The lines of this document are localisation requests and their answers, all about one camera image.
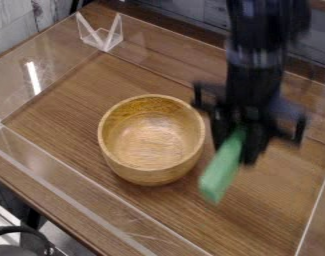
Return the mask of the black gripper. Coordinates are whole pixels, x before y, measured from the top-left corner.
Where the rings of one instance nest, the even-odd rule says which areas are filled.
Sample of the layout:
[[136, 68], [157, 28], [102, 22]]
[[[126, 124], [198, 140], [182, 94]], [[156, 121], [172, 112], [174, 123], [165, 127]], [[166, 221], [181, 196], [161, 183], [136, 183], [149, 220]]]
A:
[[281, 97], [284, 68], [256, 69], [231, 64], [227, 83], [193, 82], [192, 105], [209, 113], [215, 149], [219, 150], [231, 136], [235, 112], [248, 126], [244, 145], [244, 163], [255, 165], [265, 151], [271, 137], [280, 137], [300, 144], [308, 118], [304, 110]]

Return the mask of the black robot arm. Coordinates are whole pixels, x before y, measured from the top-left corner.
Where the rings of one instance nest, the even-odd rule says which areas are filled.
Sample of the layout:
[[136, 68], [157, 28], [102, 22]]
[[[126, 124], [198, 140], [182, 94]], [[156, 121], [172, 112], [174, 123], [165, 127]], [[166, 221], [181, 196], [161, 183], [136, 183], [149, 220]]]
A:
[[308, 116], [281, 95], [289, 45], [309, 31], [309, 0], [227, 0], [231, 34], [223, 85], [196, 81], [193, 106], [211, 117], [215, 147], [241, 127], [239, 161], [257, 162], [275, 137], [299, 145]]

